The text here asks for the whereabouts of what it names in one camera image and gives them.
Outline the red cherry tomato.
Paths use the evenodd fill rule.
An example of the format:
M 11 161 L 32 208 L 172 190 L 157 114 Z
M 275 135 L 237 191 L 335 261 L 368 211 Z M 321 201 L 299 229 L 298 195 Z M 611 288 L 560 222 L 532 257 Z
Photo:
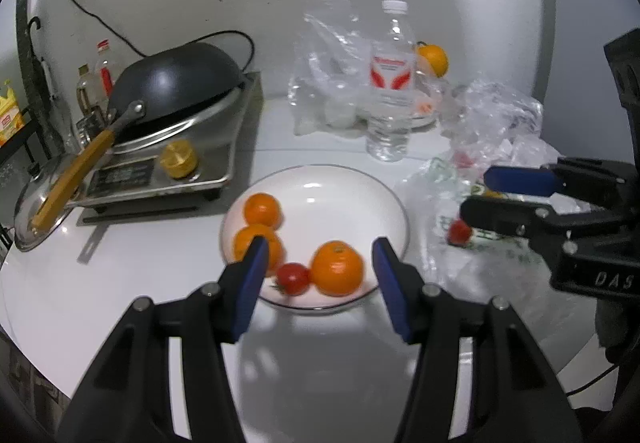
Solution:
M 311 280 L 309 270 L 300 263 L 286 263 L 276 273 L 276 285 L 281 293 L 299 296 L 306 293 Z
M 462 219 L 456 219 L 451 222 L 448 233 L 447 241 L 452 246 L 465 246 L 469 244 L 473 236 L 473 229 L 467 225 Z

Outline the small yellow kumquat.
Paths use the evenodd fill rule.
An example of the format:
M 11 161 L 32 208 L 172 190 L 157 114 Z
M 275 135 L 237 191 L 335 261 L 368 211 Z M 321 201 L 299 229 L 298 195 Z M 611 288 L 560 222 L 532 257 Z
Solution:
M 499 193 L 499 192 L 495 192 L 495 191 L 491 191 L 491 190 L 485 190 L 482 194 L 483 197 L 491 197 L 491 198 L 503 198 L 506 197 L 506 195 Z

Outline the red tomato in bag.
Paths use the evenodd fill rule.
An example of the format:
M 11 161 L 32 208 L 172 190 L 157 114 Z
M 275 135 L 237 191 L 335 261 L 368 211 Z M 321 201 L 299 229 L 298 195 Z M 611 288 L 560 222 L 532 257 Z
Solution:
M 465 152 L 454 152 L 452 161 L 460 169 L 472 168 L 475 165 L 474 160 L 466 155 Z

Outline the printed plastic fruit bag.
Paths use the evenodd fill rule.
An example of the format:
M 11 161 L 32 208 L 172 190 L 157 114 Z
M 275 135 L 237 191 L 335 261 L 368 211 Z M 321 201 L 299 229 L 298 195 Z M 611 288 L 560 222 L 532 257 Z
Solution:
M 452 221 L 461 219 L 465 198 L 482 196 L 486 186 L 472 172 L 459 170 L 435 157 L 397 185 L 397 194 L 409 218 L 409 244 L 404 260 L 427 281 L 438 284 L 477 278 L 517 279 L 544 272 L 544 260 L 522 237 L 502 236 L 473 229 L 465 246 L 452 246 L 447 233 Z

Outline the crumpled clear plastic bag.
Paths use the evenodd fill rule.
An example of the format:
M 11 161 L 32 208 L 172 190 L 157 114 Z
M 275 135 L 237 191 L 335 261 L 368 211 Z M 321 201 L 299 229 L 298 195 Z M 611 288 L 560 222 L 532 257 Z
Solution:
M 475 165 L 464 169 L 480 172 L 492 165 L 556 162 L 560 153 L 541 139 L 543 120 L 544 105 L 533 96 L 483 78 L 446 93 L 440 103 L 440 129 L 450 141 L 447 159 L 456 166 L 454 152 L 465 152 Z

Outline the small plate with peels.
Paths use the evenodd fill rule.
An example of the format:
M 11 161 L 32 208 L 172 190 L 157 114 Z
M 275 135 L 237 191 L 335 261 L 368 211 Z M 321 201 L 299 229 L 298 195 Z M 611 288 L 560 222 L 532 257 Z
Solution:
M 419 129 L 431 125 L 437 118 L 440 103 L 442 103 L 442 96 L 438 91 L 414 90 L 411 128 Z

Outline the large orange with leaf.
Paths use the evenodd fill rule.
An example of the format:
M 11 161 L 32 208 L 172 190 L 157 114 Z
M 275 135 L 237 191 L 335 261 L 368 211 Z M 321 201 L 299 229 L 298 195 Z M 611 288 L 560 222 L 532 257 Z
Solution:
M 420 41 L 416 47 L 418 65 L 424 73 L 442 78 L 448 73 L 449 60 L 446 51 L 437 44 L 426 44 Z

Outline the white round plate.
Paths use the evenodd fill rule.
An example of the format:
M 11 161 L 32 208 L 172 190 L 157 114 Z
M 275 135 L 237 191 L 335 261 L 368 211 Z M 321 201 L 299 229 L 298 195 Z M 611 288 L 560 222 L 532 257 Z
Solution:
M 362 171 L 336 165 L 299 166 L 258 180 L 231 205 L 220 230 L 224 261 L 233 260 L 235 234 L 246 226 L 245 202 L 266 193 L 281 207 L 278 229 L 285 263 L 311 263 L 327 241 L 344 241 L 361 255 L 363 283 L 345 297 L 330 297 L 311 288 L 297 297 L 280 293 L 271 277 L 260 289 L 260 299 L 271 307 L 297 314 L 330 314 L 348 309 L 375 293 L 378 280 L 372 267 L 372 243 L 388 239 L 401 257 L 409 243 L 409 221 L 404 206 L 384 183 Z

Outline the clear plastic water bottle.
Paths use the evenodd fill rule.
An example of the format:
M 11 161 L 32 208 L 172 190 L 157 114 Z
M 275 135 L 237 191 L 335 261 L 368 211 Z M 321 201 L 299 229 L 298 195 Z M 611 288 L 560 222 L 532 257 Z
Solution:
M 416 95 L 416 36 L 408 3 L 384 0 L 387 30 L 371 47 L 367 152 L 381 162 L 398 162 L 408 150 Z

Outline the steel pot lid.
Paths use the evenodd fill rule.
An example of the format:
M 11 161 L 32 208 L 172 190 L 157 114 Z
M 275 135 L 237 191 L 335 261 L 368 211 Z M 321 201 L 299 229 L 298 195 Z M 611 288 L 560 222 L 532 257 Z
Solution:
M 21 252 L 28 252 L 43 243 L 51 233 L 70 214 L 70 209 L 63 209 L 56 217 L 50 229 L 39 231 L 32 226 L 32 217 L 47 200 L 55 182 L 73 163 L 76 155 L 66 153 L 56 156 L 45 163 L 31 164 L 27 171 L 29 181 L 21 190 L 14 209 L 13 243 Z

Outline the silver induction cooker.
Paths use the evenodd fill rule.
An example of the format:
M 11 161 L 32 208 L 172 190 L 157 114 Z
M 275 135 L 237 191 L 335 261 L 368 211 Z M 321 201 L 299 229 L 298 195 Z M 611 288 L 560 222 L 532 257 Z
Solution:
M 234 172 L 235 148 L 250 105 L 262 96 L 254 72 L 221 101 L 173 126 L 113 146 L 67 206 L 103 209 L 216 194 Z

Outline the black metal rack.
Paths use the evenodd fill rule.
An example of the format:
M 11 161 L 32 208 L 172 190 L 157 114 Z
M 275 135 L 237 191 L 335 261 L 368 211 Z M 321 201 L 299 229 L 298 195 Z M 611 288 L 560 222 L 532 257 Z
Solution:
M 18 195 L 30 179 L 28 168 L 34 163 L 43 164 L 49 158 L 42 140 L 40 125 L 35 119 L 29 119 L 1 148 L 1 236 L 6 246 L 12 241 L 10 231 Z

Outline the dark oil bottle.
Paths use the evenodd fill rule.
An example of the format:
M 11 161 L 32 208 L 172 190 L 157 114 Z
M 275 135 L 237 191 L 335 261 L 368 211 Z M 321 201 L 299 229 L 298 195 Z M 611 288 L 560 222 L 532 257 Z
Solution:
M 99 110 L 105 113 L 104 92 L 101 80 L 93 73 L 87 64 L 78 67 L 78 82 L 76 85 L 76 99 L 84 116 Z

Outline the black wok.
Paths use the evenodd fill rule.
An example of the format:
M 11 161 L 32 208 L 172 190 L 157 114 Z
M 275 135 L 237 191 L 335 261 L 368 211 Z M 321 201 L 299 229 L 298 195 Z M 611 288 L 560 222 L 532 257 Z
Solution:
M 61 174 L 32 217 L 32 226 L 50 229 L 113 146 L 160 132 L 206 110 L 242 85 L 246 76 L 230 55 L 211 44 L 186 44 L 131 64 L 114 85 L 106 128 Z

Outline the red label sauce bottle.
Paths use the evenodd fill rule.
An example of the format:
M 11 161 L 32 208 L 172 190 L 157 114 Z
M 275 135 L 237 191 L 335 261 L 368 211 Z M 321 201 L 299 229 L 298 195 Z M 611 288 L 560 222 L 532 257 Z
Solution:
M 102 87 L 109 98 L 113 92 L 115 82 L 118 78 L 117 62 L 107 39 L 101 40 L 97 45 L 98 62 L 96 63 L 96 73 L 100 76 Z

